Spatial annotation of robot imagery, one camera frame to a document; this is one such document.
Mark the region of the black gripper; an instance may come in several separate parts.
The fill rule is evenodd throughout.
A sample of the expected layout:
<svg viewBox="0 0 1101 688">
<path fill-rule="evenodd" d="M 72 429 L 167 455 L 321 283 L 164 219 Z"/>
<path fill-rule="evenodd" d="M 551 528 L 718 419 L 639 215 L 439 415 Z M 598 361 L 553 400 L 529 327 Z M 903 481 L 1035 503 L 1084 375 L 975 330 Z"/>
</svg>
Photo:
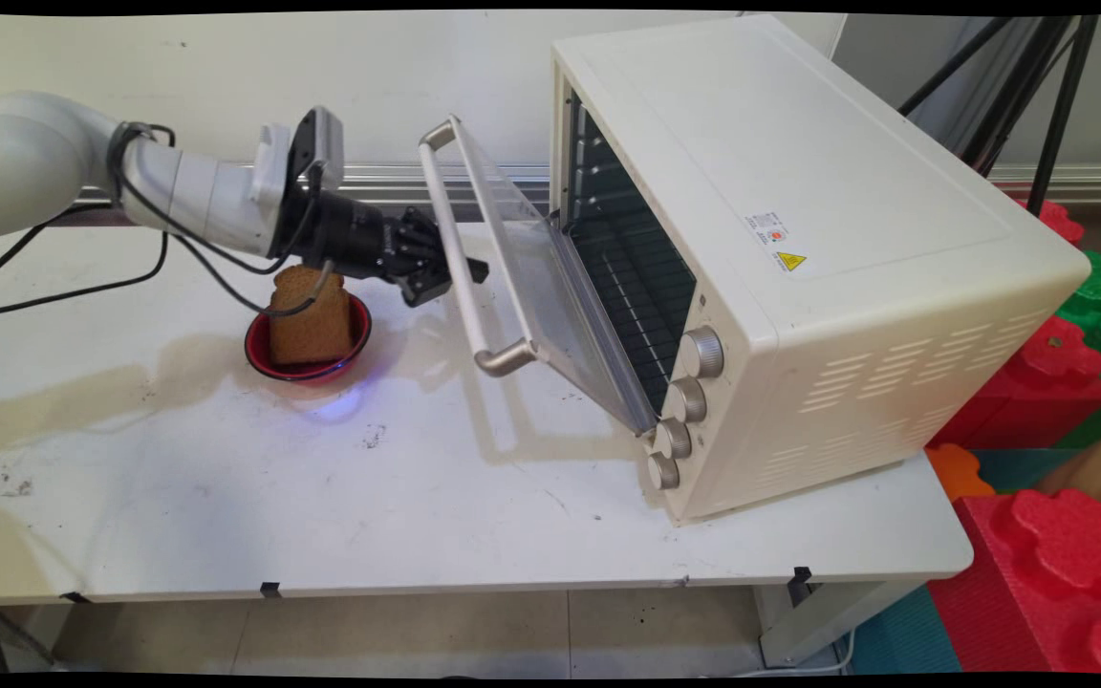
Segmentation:
<svg viewBox="0 0 1101 688">
<path fill-rule="evenodd" d="M 419 262 L 419 254 L 443 253 L 440 228 L 418 208 L 385 215 L 339 193 L 323 193 L 313 204 L 306 266 L 323 269 L 333 262 L 344 277 L 389 282 L 400 277 L 407 308 L 419 308 L 451 288 L 453 274 L 445 261 Z"/>
</svg>

